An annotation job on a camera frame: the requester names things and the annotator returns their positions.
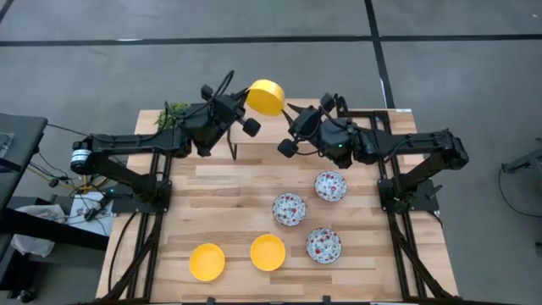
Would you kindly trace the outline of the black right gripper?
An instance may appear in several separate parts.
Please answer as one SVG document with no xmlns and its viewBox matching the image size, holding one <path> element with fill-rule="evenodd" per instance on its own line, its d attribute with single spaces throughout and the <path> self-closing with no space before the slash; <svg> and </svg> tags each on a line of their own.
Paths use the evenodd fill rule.
<svg viewBox="0 0 542 305">
<path fill-rule="evenodd" d="M 278 151 L 285 157 L 291 158 L 296 154 L 309 156 L 317 153 L 319 156 L 322 155 L 323 149 L 319 135 L 320 125 L 323 123 L 321 117 L 324 114 L 329 114 L 335 107 L 334 97 L 325 93 L 319 103 L 317 108 L 313 105 L 301 107 L 288 103 L 287 106 L 298 114 L 295 119 L 292 119 L 286 111 L 281 110 L 288 122 L 288 133 L 291 135 L 291 139 L 284 139 L 278 145 Z M 314 152 L 299 152 L 298 143 L 303 141 L 312 144 L 316 150 Z"/>
</svg>

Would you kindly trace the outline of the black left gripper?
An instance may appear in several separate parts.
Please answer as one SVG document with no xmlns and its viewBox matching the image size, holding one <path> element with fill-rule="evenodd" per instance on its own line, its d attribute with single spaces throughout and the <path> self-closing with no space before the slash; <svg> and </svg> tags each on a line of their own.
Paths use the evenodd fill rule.
<svg viewBox="0 0 542 305">
<path fill-rule="evenodd" d="M 236 93 L 213 96 L 213 89 L 204 85 L 201 95 L 204 100 L 210 102 L 208 118 L 212 121 L 212 127 L 217 131 L 218 137 L 226 133 L 235 123 L 242 126 L 242 130 L 250 137 L 255 137 L 260 131 L 261 125 L 255 119 L 245 118 L 245 104 L 249 88 L 246 87 Z"/>
</svg>

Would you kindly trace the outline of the yellow plastic mini bowl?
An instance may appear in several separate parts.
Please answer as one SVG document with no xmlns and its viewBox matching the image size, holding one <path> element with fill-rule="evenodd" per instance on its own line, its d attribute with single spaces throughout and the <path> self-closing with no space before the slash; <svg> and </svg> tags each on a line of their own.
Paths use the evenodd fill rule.
<svg viewBox="0 0 542 305">
<path fill-rule="evenodd" d="M 284 110 L 285 92 L 272 80 L 255 80 L 248 88 L 246 104 L 259 114 L 278 116 Z"/>
<path fill-rule="evenodd" d="M 250 250 L 253 265 L 262 271 L 274 271 L 285 261 L 285 244 L 275 235 L 257 237 Z"/>
<path fill-rule="evenodd" d="M 189 270 L 199 281 L 212 281 L 217 279 L 223 272 L 224 266 L 224 252 L 216 244 L 201 244 L 191 253 Z"/>
</svg>

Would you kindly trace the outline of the red bowl floral inside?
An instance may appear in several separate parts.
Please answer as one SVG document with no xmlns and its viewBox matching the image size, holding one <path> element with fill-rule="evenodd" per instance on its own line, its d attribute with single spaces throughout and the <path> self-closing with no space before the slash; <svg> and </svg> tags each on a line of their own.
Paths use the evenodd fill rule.
<svg viewBox="0 0 542 305">
<path fill-rule="evenodd" d="M 316 194 L 326 202 L 338 202 L 346 196 L 346 179 L 338 172 L 324 171 L 314 181 Z"/>
<path fill-rule="evenodd" d="M 283 193 L 274 199 L 272 205 L 274 219 L 284 226 L 299 225 L 306 217 L 307 206 L 295 193 Z"/>
<path fill-rule="evenodd" d="M 306 250 L 309 257 L 316 263 L 330 264 L 340 257 L 342 243 L 337 233 L 329 227 L 321 227 L 308 234 Z"/>
</svg>

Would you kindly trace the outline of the wooden riser shelf black legs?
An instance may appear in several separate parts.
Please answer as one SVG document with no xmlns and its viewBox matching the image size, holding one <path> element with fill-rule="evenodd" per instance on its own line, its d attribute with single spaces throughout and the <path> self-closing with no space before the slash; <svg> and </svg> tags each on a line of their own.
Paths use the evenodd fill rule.
<svg viewBox="0 0 542 305">
<path fill-rule="evenodd" d="M 315 98 L 286 98 L 285 103 L 291 103 L 302 108 L 308 106 L 314 106 L 317 108 L 320 105 L 319 99 Z M 242 130 L 242 126 L 240 124 L 234 123 L 230 127 L 230 132 L 227 135 L 227 142 L 234 160 L 237 159 L 238 146 L 269 144 L 274 145 L 276 149 L 283 139 L 291 138 L 290 134 L 288 133 L 289 126 L 283 114 L 278 116 L 268 116 L 259 114 L 248 106 L 245 106 L 245 109 L 246 119 L 255 119 L 261 125 L 261 128 L 256 136 L 250 137 Z M 298 115 L 287 105 L 285 105 L 285 111 L 292 119 Z"/>
</svg>

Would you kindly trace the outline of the green potted plant white pot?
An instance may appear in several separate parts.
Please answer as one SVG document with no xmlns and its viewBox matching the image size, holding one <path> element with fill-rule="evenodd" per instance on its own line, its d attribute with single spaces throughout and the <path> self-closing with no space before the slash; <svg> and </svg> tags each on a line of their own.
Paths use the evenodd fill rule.
<svg viewBox="0 0 542 305">
<path fill-rule="evenodd" d="M 159 130 L 172 129 L 176 126 L 178 118 L 191 106 L 190 103 L 164 103 L 164 109 L 160 112 L 155 124 Z"/>
</svg>

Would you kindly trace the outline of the white box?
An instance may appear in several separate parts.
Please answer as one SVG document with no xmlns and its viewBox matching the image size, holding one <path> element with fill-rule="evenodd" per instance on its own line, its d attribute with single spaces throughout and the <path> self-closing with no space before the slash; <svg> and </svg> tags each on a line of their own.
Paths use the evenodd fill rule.
<svg viewBox="0 0 542 305">
<path fill-rule="evenodd" d="M 67 224 L 102 236 L 110 236 L 113 227 L 113 214 L 111 207 L 113 202 L 109 202 L 102 208 L 96 216 L 87 220 L 85 216 L 90 209 L 99 208 L 99 201 L 102 194 L 99 192 L 88 192 L 82 195 L 75 195 Z"/>
</svg>

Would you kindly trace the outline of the dark grey desk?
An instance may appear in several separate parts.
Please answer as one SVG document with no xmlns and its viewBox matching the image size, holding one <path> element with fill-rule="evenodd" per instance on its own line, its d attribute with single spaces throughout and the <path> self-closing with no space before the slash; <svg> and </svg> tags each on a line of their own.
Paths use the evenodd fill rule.
<svg viewBox="0 0 542 305">
<path fill-rule="evenodd" d="M 0 211 L 8 204 L 33 154 L 43 138 L 47 119 L 0 113 L 0 134 L 12 135 L 0 157 Z"/>
</svg>

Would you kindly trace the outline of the grey metal stand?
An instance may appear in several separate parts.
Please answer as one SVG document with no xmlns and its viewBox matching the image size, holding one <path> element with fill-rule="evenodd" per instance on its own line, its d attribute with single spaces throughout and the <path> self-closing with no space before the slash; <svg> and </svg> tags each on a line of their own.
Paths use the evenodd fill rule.
<svg viewBox="0 0 542 305">
<path fill-rule="evenodd" d="M 534 169 L 538 174 L 542 175 L 542 147 L 528 152 L 509 163 L 502 164 L 501 168 L 508 174 L 515 173 L 518 169 Z"/>
</svg>

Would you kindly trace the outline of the black bench beam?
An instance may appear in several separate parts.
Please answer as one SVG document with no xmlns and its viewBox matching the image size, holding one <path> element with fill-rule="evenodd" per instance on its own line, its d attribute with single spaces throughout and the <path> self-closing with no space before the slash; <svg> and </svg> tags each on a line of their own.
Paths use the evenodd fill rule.
<svg viewBox="0 0 542 305">
<path fill-rule="evenodd" d="M 0 233 L 31 236 L 100 251 L 105 251 L 108 247 L 107 236 L 38 218 L 11 208 L 5 208 L 0 213 Z"/>
</svg>

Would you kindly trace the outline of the white plastic bag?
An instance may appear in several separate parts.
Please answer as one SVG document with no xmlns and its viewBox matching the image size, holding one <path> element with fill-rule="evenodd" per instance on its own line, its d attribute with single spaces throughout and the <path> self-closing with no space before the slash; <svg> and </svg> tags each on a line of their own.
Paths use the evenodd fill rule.
<svg viewBox="0 0 542 305">
<path fill-rule="evenodd" d="M 16 211 L 26 213 L 40 219 L 56 221 L 60 224 L 63 224 L 66 219 L 66 214 L 58 204 L 26 206 L 16 208 Z M 53 250 L 55 242 L 37 237 L 15 234 L 12 237 L 10 245 L 22 255 L 30 253 L 44 258 Z"/>
</svg>

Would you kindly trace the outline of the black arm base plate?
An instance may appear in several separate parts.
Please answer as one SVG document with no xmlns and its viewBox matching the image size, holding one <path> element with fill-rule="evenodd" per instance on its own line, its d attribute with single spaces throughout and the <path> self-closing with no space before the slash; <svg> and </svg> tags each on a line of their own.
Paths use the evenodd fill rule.
<svg viewBox="0 0 542 305">
<path fill-rule="evenodd" d="M 442 185 L 435 186 L 432 180 L 421 183 L 414 191 L 394 191 L 392 180 L 377 183 L 381 208 L 386 212 L 404 214 L 410 211 L 435 212 L 440 209 L 436 193 Z"/>
<path fill-rule="evenodd" d="M 128 186 L 118 184 L 108 195 L 113 199 L 111 211 L 114 214 L 163 214 L 169 210 L 172 183 L 161 181 L 158 187 L 158 196 L 153 199 L 143 199 L 136 195 Z"/>
</svg>

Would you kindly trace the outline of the black aluminium extrusion frame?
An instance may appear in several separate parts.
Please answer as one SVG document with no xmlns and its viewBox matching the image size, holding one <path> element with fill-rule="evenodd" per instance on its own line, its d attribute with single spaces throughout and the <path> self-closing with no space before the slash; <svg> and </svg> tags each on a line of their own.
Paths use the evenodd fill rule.
<svg viewBox="0 0 542 305">
<path fill-rule="evenodd" d="M 379 130 L 390 133 L 390 115 L 385 110 L 349 110 L 353 119 L 369 119 L 370 127 L 375 124 Z M 427 154 L 397 155 L 385 164 L 377 164 L 379 180 L 390 179 L 394 175 L 405 174 L 429 156 Z M 431 275 L 418 256 L 417 244 L 412 228 L 410 212 L 386 212 L 395 266 L 399 280 L 401 298 L 406 302 L 430 304 L 432 302 L 453 303 L 461 298 L 454 296 Z"/>
<path fill-rule="evenodd" d="M 143 147 L 144 143 L 142 137 L 139 137 L 139 146 L 131 148 L 129 153 L 152 152 L 150 172 L 146 175 L 126 175 L 119 184 L 128 186 L 143 199 L 153 199 L 158 196 L 161 181 L 171 182 L 169 174 L 173 154 L 185 145 L 185 138 L 182 130 L 175 127 L 152 135 L 147 147 Z M 137 214 L 141 216 L 141 221 L 132 262 L 116 284 L 111 282 L 113 265 L 109 265 L 108 293 L 97 299 L 98 305 L 139 305 L 150 302 L 165 213 L 133 213 L 128 220 L 132 221 Z"/>
</svg>

